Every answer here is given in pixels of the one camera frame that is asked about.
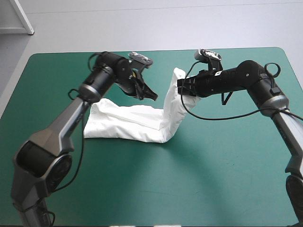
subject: green table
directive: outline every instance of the green table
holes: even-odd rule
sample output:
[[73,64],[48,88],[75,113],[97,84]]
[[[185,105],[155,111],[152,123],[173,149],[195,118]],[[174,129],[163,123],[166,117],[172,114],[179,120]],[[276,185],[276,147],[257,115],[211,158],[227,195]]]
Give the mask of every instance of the green table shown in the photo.
[[[302,89],[283,50],[247,48],[215,50],[225,69],[252,59],[276,62],[276,79],[290,99],[292,112],[303,115]],[[118,105],[162,108],[174,67],[187,71],[194,50],[140,52],[153,59],[144,72],[159,95],[156,102],[125,96],[113,86],[106,97]],[[127,52],[117,52],[127,56]],[[20,225],[11,204],[11,162],[20,145],[45,128],[69,103],[67,91],[88,76],[91,53],[33,55],[0,120],[0,225]],[[194,75],[206,65],[199,64]],[[202,99],[194,112],[207,117],[244,114],[256,109],[246,91]],[[80,128],[73,134],[75,170]],[[123,139],[86,140],[84,160],[75,182],[47,198],[55,225],[107,226],[181,224],[183,226],[285,226],[297,222],[285,190],[284,169],[290,153],[270,118],[255,115],[209,122],[188,115],[165,144]]]

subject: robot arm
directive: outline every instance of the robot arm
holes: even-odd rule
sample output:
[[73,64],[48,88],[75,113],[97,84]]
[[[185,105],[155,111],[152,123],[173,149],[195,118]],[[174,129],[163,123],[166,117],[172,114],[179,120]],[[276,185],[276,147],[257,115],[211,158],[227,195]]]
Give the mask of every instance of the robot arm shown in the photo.
[[157,98],[142,78],[151,59],[135,52],[129,54],[130,60],[110,52],[95,55],[92,73],[80,85],[78,97],[46,129],[31,135],[14,157],[11,197],[25,227],[53,224],[45,197],[56,190],[71,168],[71,134],[91,103],[98,102],[114,83],[128,96]]
[[289,100],[275,83],[280,67],[277,65],[278,72],[272,75],[267,70],[268,64],[262,67],[254,61],[244,61],[236,68],[223,70],[220,55],[203,49],[196,52],[195,59],[207,63],[208,70],[178,80],[179,94],[183,90],[183,94],[208,97],[247,90],[261,113],[273,120],[292,155],[285,169],[291,174],[286,180],[286,190],[299,224],[303,225],[303,126],[288,114]]

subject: wire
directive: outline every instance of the wire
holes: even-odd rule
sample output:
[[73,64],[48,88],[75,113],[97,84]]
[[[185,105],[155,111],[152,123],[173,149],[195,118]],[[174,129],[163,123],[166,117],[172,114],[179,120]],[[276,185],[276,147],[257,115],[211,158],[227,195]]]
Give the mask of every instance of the wire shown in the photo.
[[[196,64],[198,64],[199,62],[200,62],[200,61],[196,61],[196,62],[190,67],[188,73],[186,74],[185,78],[184,78],[183,81],[182,81],[182,87],[181,87],[181,102],[182,102],[182,105],[183,105],[184,109],[185,109],[190,115],[192,115],[192,116],[194,116],[194,117],[196,117],[196,118],[198,118],[198,119],[206,120],[206,121],[224,121],[224,120],[231,120],[231,119],[236,119],[236,118],[241,118],[241,117],[247,117],[247,116],[253,115],[253,114],[255,114],[255,113],[261,112],[261,111],[263,111],[263,110],[276,110],[276,112],[275,112],[274,114],[276,114],[276,113],[278,113],[278,112],[282,112],[282,113],[291,115],[291,116],[296,117],[296,118],[300,119],[301,121],[303,121],[303,118],[302,118],[302,117],[300,117],[300,116],[298,116],[298,115],[296,115],[296,114],[294,114],[294,113],[291,113],[291,112],[289,112],[289,111],[286,111],[286,110],[288,110],[287,108],[284,109],[284,110],[280,110],[280,109],[273,108],[273,107],[265,107],[265,108],[261,108],[261,109],[255,110],[255,111],[250,112],[250,113],[246,113],[246,114],[242,114],[242,115],[237,115],[237,116],[233,116],[233,117],[223,117],[223,118],[206,118],[206,117],[201,117],[201,116],[198,116],[198,115],[196,115],[196,114],[190,112],[190,111],[187,109],[187,107],[185,106],[184,101],[183,101],[183,87],[184,87],[184,82],[185,82],[186,78],[189,76],[191,70],[192,70],[193,67],[194,67]],[[277,76],[279,75],[280,70],[278,70],[278,71],[279,71],[279,72],[275,74],[275,77],[277,77]]]
[[77,166],[77,169],[76,169],[76,172],[74,174],[74,176],[72,177],[72,179],[65,185],[63,185],[62,187],[60,188],[57,188],[54,190],[54,192],[57,192],[63,188],[66,188],[68,185],[70,185],[74,180],[75,178],[77,177],[78,175],[78,172],[80,170],[80,166],[82,164],[82,159],[83,159],[83,153],[84,153],[84,135],[83,135],[83,131],[84,131],[84,113],[82,115],[82,120],[81,120],[81,133],[82,133],[82,139],[81,139],[81,153],[80,153],[80,158],[79,158],[79,163],[78,163],[78,166]]
[[[43,199],[44,199],[44,198],[38,199],[37,202],[36,202],[33,206],[30,206],[30,207],[28,207],[28,208],[26,208],[26,209],[24,209],[24,210],[21,210],[15,203],[13,203],[13,205],[14,205],[14,207],[16,208],[16,210],[18,210],[19,212],[25,213],[25,212],[27,212],[27,211],[29,211],[29,210],[31,210],[31,209],[37,207],[37,206],[41,203],[41,201],[42,201]],[[49,210],[47,210],[47,209],[45,209],[45,208],[42,208],[42,207],[38,207],[38,209],[40,209],[43,213],[51,214],[51,215],[52,215],[53,220],[52,220],[52,222],[51,222],[51,224],[50,224],[50,226],[49,226],[49,227],[52,227],[53,224],[55,223],[55,219],[56,219],[55,213],[52,212],[52,211],[49,211]]]

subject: white floor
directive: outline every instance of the white floor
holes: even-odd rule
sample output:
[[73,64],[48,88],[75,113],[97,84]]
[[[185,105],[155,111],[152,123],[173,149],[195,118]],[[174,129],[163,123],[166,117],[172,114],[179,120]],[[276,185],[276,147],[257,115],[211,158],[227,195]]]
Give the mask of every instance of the white floor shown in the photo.
[[302,0],[19,0],[33,36],[0,35],[0,116],[39,52],[277,46],[303,85]]

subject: white towel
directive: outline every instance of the white towel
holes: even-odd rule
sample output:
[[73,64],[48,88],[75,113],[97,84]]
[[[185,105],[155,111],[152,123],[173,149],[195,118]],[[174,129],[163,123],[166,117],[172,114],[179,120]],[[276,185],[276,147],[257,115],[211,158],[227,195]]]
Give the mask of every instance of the white towel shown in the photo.
[[[177,88],[177,80],[184,77],[183,70],[174,69],[163,109],[146,105],[117,106],[106,98],[94,103],[84,129],[84,137],[167,142],[174,136],[187,113]],[[199,97],[183,95],[188,109],[193,108],[199,100]]]

